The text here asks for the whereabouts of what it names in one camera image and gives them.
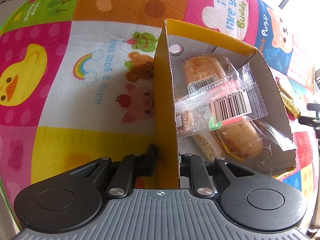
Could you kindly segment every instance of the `box hole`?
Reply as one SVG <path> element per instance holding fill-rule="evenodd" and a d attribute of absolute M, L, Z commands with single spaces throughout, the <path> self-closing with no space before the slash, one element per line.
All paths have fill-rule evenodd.
<path fill-rule="evenodd" d="M 171 56 L 180 56 L 184 51 L 184 47 L 180 44 L 172 44 L 169 47 L 169 52 Z"/>

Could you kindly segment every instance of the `metal pin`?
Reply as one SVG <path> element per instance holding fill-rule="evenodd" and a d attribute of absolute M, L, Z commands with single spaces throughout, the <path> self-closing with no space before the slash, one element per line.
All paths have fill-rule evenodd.
<path fill-rule="evenodd" d="M 114 187 L 109 190 L 109 194 L 113 196 L 121 196 L 124 194 L 124 189 L 119 188 L 119 187 Z"/>
<path fill-rule="evenodd" d="M 204 196 L 208 196 L 208 195 L 211 195 L 213 193 L 212 189 L 210 189 L 208 187 L 198 188 L 197 192 L 198 192 L 198 194 L 204 195 Z"/>

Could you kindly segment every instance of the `cloud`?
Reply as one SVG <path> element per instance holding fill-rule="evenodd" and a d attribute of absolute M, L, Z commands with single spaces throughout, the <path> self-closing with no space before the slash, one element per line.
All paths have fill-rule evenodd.
<path fill-rule="evenodd" d="M 91 58 L 94 61 L 99 61 L 99 59 L 103 58 L 103 56 L 104 56 L 103 50 L 97 49 L 96 51 L 92 52 Z"/>
<path fill-rule="evenodd" d="M 84 80 L 83 83 L 87 85 L 87 87 L 90 87 L 93 83 L 95 83 L 98 78 L 97 78 L 98 73 L 90 70 L 84 75 Z"/>

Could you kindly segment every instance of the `cartoon tree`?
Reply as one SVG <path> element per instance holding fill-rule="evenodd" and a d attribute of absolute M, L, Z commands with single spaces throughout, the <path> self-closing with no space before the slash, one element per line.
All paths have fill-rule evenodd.
<path fill-rule="evenodd" d="M 71 0 L 52 0 L 47 4 L 48 8 L 56 7 L 57 5 L 64 5 L 66 2 L 70 2 Z"/>
<path fill-rule="evenodd" d="M 63 11 L 68 11 L 68 9 L 51 9 L 49 11 L 49 16 L 56 16 L 56 15 L 60 14 Z"/>

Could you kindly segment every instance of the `yellow cardboard box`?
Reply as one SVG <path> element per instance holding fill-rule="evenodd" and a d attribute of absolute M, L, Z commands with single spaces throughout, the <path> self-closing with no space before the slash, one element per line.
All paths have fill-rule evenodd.
<path fill-rule="evenodd" d="M 175 44 L 180 51 L 170 52 Z M 236 69 L 250 62 L 250 69 L 260 89 L 268 115 L 263 120 L 292 140 L 292 133 L 278 87 L 257 48 L 223 33 L 197 25 L 166 19 L 154 59 L 155 143 L 158 149 L 156 173 L 158 188 L 179 186 L 179 153 L 201 154 L 190 147 L 192 137 L 179 142 L 176 134 L 174 86 L 181 75 L 179 65 L 185 59 L 204 53 L 226 55 Z M 273 175 L 291 171 L 296 166 L 295 150 L 283 152 L 271 143 Z"/>

